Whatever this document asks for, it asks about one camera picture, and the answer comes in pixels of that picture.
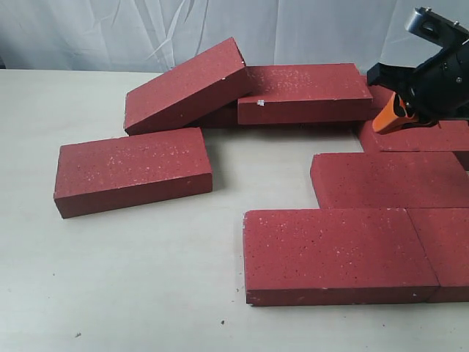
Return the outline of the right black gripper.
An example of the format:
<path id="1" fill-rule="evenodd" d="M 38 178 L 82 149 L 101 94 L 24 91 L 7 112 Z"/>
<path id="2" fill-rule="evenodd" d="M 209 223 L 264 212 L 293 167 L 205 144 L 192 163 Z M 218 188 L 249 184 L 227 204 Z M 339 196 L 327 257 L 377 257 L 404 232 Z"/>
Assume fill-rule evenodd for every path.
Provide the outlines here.
<path id="1" fill-rule="evenodd" d="M 367 72 L 369 86 L 393 91 L 373 119 L 372 130 L 387 134 L 406 125 L 468 121 L 468 44 L 441 50 L 418 67 L 375 64 Z"/>

